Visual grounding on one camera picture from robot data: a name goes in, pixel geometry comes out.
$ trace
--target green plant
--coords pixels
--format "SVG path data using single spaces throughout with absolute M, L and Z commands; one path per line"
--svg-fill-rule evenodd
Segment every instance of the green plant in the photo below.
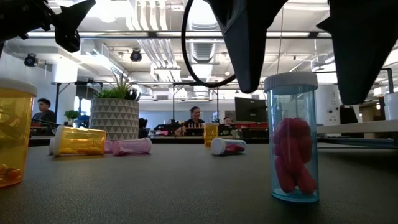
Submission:
M 78 118 L 79 115 L 80 115 L 79 111 L 74 111 L 74 110 L 65 111 L 65 117 L 68 119 L 68 121 L 73 121 L 74 119 Z
M 112 85 L 110 90 L 101 90 L 97 94 L 97 98 L 116 98 L 125 100 L 139 101 L 139 93 L 135 88 L 132 88 L 134 82 L 128 82 L 127 78 L 124 78 L 124 71 L 122 75 L 113 73 L 116 81 L 116 86 Z

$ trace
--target plant pot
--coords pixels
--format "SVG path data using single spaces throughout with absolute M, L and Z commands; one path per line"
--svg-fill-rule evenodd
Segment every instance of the plant pot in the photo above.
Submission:
M 90 129 L 106 131 L 106 140 L 138 138 L 139 103 L 133 100 L 91 100 Z

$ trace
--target computer monitor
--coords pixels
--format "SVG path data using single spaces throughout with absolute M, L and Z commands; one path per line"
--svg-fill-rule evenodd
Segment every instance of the computer monitor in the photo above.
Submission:
M 236 121 L 267 122 L 265 100 L 235 97 Z

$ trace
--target gray table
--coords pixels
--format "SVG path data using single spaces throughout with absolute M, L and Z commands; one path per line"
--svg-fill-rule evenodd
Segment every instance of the gray table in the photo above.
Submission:
M 228 157 L 181 144 L 128 157 L 47 153 L 30 148 L 23 183 L 0 189 L 0 223 L 398 223 L 393 150 L 320 149 L 313 204 L 271 197 L 268 145 Z

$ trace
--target blue plastic container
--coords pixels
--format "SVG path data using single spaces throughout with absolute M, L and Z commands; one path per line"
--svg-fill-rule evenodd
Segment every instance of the blue plastic container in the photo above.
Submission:
M 316 74 L 290 72 L 266 78 L 272 195 L 290 202 L 319 200 Z

